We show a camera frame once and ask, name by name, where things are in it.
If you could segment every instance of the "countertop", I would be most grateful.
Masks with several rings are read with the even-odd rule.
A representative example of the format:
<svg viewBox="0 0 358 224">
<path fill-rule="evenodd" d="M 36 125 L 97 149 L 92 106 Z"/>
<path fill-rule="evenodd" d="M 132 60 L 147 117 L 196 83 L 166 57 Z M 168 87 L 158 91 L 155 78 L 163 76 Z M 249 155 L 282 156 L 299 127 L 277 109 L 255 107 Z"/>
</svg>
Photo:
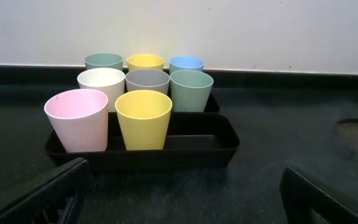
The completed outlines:
<svg viewBox="0 0 358 224">
<path fill-rule="evenodd" d="M 47 172 L 44 103 L 73 85 L 0 85 L 0 192 Z M 78 223 L 286 223 L 279 183 L 297 166 L 358 200 L 358 149 L 337 122 L 358 89 L 213 88 L 241 140 L 227 168 L 93 174 Z"/>
</svg>

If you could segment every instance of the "cup rim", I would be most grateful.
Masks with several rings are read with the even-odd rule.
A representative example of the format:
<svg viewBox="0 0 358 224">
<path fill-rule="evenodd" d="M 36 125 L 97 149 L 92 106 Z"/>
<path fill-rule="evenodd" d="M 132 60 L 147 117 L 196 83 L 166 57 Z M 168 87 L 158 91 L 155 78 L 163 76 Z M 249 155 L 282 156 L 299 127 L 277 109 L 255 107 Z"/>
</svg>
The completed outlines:
<svg viewBox="0 0 358 224">
<path fill-rule="evenodd" d="M 118 72 L 121 75 L 122 78 L 119 81 L 117 81 L 116 83 L 108 84 L 108 85 L 89 85 L 89 84 L 85 84 L 84 82 L 80 81 L 81 76 L 88 75 L 89 73 L 94 72 L 95 70 L 109 70 L 111 72 L 114 72 L 114 74 L 116 74 Z M 82 84 L 84 86 L 93 87 L 93 88 L 101 88 L 101 87 L 117 85 L 118 83 L 122 82 L 124 79 L 125 79 L 125 73 L 123 71 L 120 71 L 120 70 L 115 69 L 115 68 L 92 68 L 92 69 L 85 70 L 84 72 L 81 72 L 77 76 L 77 82 L 78 83 L 80 83 L 80 84 Z"/>
<path fill-rule="evenodd" d="M 114 56 L 118 56 L 121 58 L 121 60 L 119 62 L 116 62 L 116 63 L 109 63 L 109 64 L 96 64 L 96 63 L 90 63 L 90 62 L 87 62 L 86 59 L 92 57 L 92 56 L 95 56 L 95 55 L 114 55 Z M 85 58 L 85 63 L 89 64 L 89 65 L 94 65 L 94 66 L 109 66 L 109 65 L 116 65 L 118 63 L 121 63 L 123 62 L 124 59 L 122 59 L 122 57 L 118 54 L 110 54 L 110 53 L 97 53 L 97 54 L 93 54 L 93 55 L 89 55 Z"/>
<path fill-rule="evenodd" d="M 106 103 L 105 103 L 100 109 L 96 110 L 96 111 L 93 112 L 93 113 L 90 113 L 90 114 L 87 114 L 87 115 L 84 115 L 84 116 L 74 117 L 74 118 L 62 118 L 62 117 L 54 116 L 54 115 L 50 114 L 50 113 L 47 111 L 47 105 L 49 104 L 49 102 L 50 102 L 53 98 L 55 98 L 56 96 L 59 96 L 59 95 L 62 95 L 62 94 L 71 92 L 71 91 L 95 91 L 95 92 L 98 92 L 98 93 L 102 93 L 102 94 L 104 95 L 104 97 L 106 98 Z M 102 111 L 105 107 L 107 107 L 108 103 L 109 103 L 109 98 L 108 98 L 107 95 L 104 94 L 102 91 L 92 90 L 92 89 L 75 89 L 75 90 L 64 91 L 64 92 L 58 93 L 58 94 L 54 95 L 53 97 L 51 97 L 51 98 L 45 103 L 45 105 L 44 105 L 44 112 L 47 114 L 47 116 L 50 116 L 50 117 L 55 118 L 55 119 L 74 120 L 74 119 L 86 118 L 86 117 L 89 117 L 89 116 L 94 115 L 94 114 L 96 114 L 96 113 L 99 113 L 99 112 Z"/>
<path fill-rule="evenodd" d="M 131 55 L 131 56 L 129 56 L 129 57 L 127 58 L 127 63 L 128 63 L 128 64 L 131 64 L 131 65 L 135 65 L 135 66 L 137 66 L 137 67 L 144 67 L 144 68 L 149 67 L 149 66 L 142 66 L 142 65 L 137 65 L 137 64 L 134 64 L 134 63 L 129 63 L 129 59 L 130 59 L 131 57 L 140 56 L 140 55 L 155 56 L 155 57 L 158 57 L 158 58 L 160 58 L 160 59 L 162 60 L 162 63 L 153 65 L 153 66 L 151 66 L 151 67 L 160 66 L 160 65 L 163 65 L 163 64 L 165 63 L 164 58 L 162 58 L 161 56 L 158 56 L 158 55 L 154 55 L 154 54 L 136 54 L 136 55 Z"/>
<path fill-rule="evenodd" d="M 131 117 L 131 116 L 128 116 L 128 115 L 122 113 L 122 112 L 117 108 L 117 102 L 118 102 L 122 97 L 124 97 L 125 95 L 134 94 L 134 93 L 136 93 L 136 92 L 138 92 L 138 91 L 153 91 L 153 92 L 156 92 L 156 93 L 158 93 L 158 94 L 161 94 L 164 98 L 167 98 L 167 99 L 169 100 L 169 102 L 170 102 L 169 109 L 168 109 L 166 112 L 164 112 L 164 113 L 162 113 L 162 114 L 160 114 L 160 115 L 158 115 L 158 116 L 152 117 L 152 118 L 134 118 L 134 117 Z M 126 118 L 137 119 L 137 120 L 150 120 L 150 119 L 160 118 L 160 117 L 162 117 L 162 116 L 165 116 L 167 113 L 169 113 L 169 112 L 172 110 L 172 100 L 171 100 L 171 98 L 169 98 L 167 95 L 165 95 L 165 94 L 163 94 L 163 93 L 160 93 L 159 91 L 154 91 L 154 90 L 134 90 L 134 91 L 129 91 L 129 92 L 127 92 L 127 93 L 122 94 L 121 96 L 119 96 L 119 98 L 117 98 L 116 103 L 114 104 L 114 106 L 116 107 L 117 113 L 123 115 L 123 116 L 126 117 Z"/>
<path fill-rule="evenodd" d="M 211 84 L 206 85 L 206 86 L 192 87 L 192 86 L 187 86 L 187 85 L 180 84 L 180 83 L 178 83 L 178 82 L 176 82 L 175 80 L 172 79 L 172 76 L 173 76 L 174 74 L 180 73 L 180 72 L 185 72 L 185 71 L 186 71 L 186 72 L 192 72 L 192 73 L 201 73 L 201 74 L 203 74 L 204 76 L 209 77 L 212 82 L 211 82 Z M 212 85 L 214 84 L 214 79 L 213 79 L 210 75 L 208 75 L 207 73 L 204 73 L 204 72 L 199 72 L 199 71 L 194 71 L 194 70 L 179 70 L 179 71 L 175 71 L 175 72 L 173 72 L 173 73 L 171 74 L 170 80 L 171 80 L 174 84 L 177 84 L 177 85 L 180 85 L 180 86 L 186 87 L 186 88 L 193 88 L 193 89 L 207 88 L 207 87 L 210 87 L 210 86 L 212 86 Z"/>
<path fill-rule="evenodd" d="M 131 74 L 132 72 L 136 72 L 136 71 L 139 72 L 140 70 L 158 71 L 159 73 L 165 74 L 165 75 L 168 77 L 168 81 L 166 81 L 165 83 L 163 83 L 163 84 L 161 84 L 161 85 L 145 86 L 145 85 L 139 85 L 139 84 L 133 83 L 133 82 L 131 82 L 131 81 L 129 81 L 129 80 L 127 79 L 127 77 L 128 77 L 129 74 Z M 130 72 L 128 72 L 128 73 L 125 75 L 125 81 L 126 81 L 126 82 L 129 82 L 129 83 L 132 84 L 132 85 L 140 86 L 140 87 L 144 87 L 144 88 L 155 88 L 155 87 L 164 86 L 164 85 L 166 85 L 167 83 L 169 83 L 170 79 L 171 79 L 171 77 L 170 77 L 166 72 L 163 72 L 163 71 L 160 71 L 160 70 L 157 70 L 157 69 L 138 69 L 138 70 L 130 71 Z"/>
<path fill-rule="evenodd" d="M 190 58 L 190 59 L 196 59 L 196 60 L 201 61 L 203 64 L 200 65 L 200 66 L 198 66 L 198 67 L 183 67 L 183 66 L 175 65 L 173 62 L 171 62 L 171 60 L 172 60 L 172 59 L 175 59 L 175 58 Z M 169 64 L 172 64 L 172 65 L 174 65 L 174 66 L 176 66 L 176 67 L 180 67 L 180 68 L 195 69 L 195 68 L 201 68 L 201 67 L 203 67 L 205 63 L 204 63 L 203 60 L 201 60 L 201 59 L 199 59 L 199 58 L 197 58 L 197 57 L 191 57 L 191 56 L 175 56 L 175 57 L 172 57 L 172 58 L 169 59 Z"/>
</svg>

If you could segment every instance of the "empty tray compartment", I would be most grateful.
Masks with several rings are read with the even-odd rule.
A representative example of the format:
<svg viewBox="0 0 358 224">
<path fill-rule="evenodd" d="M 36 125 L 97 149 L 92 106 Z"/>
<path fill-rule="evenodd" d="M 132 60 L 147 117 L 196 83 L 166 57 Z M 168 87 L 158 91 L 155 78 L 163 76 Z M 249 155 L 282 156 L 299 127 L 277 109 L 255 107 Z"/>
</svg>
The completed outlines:
<svg viewBox="0 0 358 224">
<path fill-rule="evenodd" d="M 67 153 L 56 133 L 45 145 L 49 156 L 64 164 L 77 157 L 93 172 L 227 166 L 240 140 L 224 116 L 213 113 L 172 113 L 163 150 L 127 151 L 116 113 L 109 113 L 108 146 L 104 152 Z"/>
</svg>

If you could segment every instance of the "pink cup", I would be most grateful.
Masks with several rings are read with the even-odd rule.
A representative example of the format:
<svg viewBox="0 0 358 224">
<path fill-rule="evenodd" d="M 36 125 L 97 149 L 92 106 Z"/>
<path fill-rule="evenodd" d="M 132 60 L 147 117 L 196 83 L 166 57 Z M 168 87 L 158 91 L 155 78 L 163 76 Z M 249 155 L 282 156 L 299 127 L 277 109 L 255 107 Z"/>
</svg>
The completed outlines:
<svg viewBox="0 0 358 224">
<path fill-rule="evenodd" d="M 96 152 L 107 148 L 108 98 L 98 90 L 59 93 L 44 107 L 67 152 Z"/>
</svg>

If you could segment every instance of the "gray cup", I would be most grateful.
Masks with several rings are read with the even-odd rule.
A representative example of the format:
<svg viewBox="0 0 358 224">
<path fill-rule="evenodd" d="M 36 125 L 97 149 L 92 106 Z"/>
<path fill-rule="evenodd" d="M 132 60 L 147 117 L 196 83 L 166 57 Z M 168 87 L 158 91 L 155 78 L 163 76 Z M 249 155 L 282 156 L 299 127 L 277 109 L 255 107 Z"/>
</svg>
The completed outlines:
<svg viewBox="0 0 358 224">
<path fill-rule="evenodd" d="M 194 70 L 179 70 L 171 74 L 172 111 L 204 112 L 214 80 Z"/>
<path fill-rule="evenodd" d="M 140 69 L 128 72 L 125 76 L 128 91 L 154 90 L 168 93 L 169 75 L 160 70 Z"/>
<path fill-rule="evenodd" d="M 94 54 L 85 58 L 87 70 L 93 68 L 114 68 L 122 71 L 122 57 L 115 54 Z"/>
</svg>

